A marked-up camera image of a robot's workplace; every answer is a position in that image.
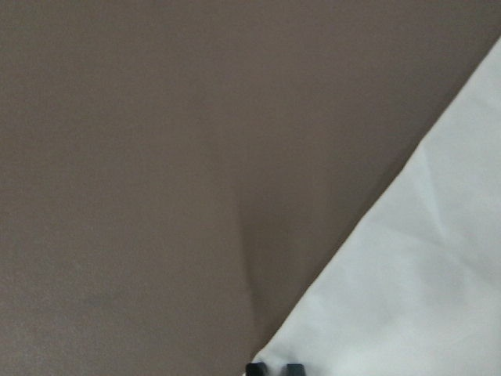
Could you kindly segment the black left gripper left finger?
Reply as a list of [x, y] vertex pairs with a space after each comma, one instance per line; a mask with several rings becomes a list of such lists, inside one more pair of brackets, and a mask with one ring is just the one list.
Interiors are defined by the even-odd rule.
[[245, 376], [267, 376], [267, 366], [263, 362], [248, 363], [245, 366]]

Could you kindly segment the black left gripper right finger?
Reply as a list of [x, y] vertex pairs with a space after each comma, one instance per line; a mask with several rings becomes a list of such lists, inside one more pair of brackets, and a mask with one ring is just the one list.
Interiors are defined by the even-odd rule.
[[285, 370], [286, 376], [305, 376], [305, 366], [301, 363], [288, 363]]

